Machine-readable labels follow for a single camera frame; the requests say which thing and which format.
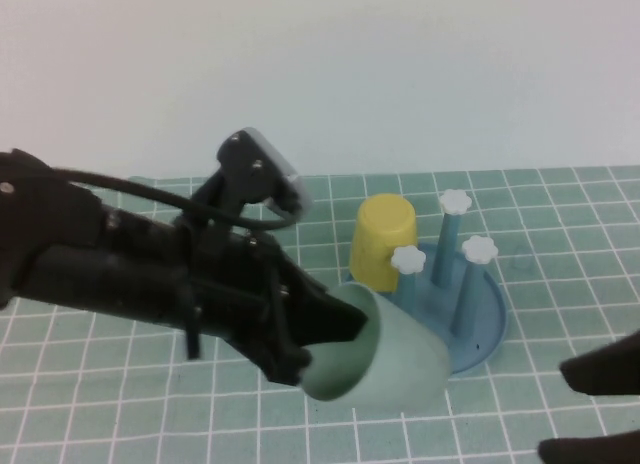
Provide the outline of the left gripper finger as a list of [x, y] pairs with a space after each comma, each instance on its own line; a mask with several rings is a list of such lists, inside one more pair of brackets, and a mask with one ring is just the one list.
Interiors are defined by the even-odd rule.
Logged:
[[353, 283], [328, 289], [303, 280], [289, 297], [289, 332], [296, 345], [353, 341], [368, 321]]
[[296, 346], [277, 349], [272, 358], [268, 380], [286, 386], [298, 386], [303, 371], [311, 362], [311, 353], [307, 349]]

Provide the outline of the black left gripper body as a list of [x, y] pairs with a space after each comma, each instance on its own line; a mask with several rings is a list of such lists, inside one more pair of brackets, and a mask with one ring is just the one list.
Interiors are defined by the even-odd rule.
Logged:
[[172, 309], [186, 357], [201, 357], [201, 337], [222, 338], [267, 377], [275, 351], [296, 345], [287, 304], [298, 271], [268, 234], [241, 236], [217, 226], [176, 223]]

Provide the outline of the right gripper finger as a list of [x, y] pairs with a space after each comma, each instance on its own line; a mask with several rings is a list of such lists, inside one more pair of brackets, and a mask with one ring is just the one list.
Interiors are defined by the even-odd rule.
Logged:
[[589, 396], [639, 395], [639, 332], [563, 361], [568, 386]]
[[638, 463], [639, 436], [549, 439], [537, 454], [544, 463]]

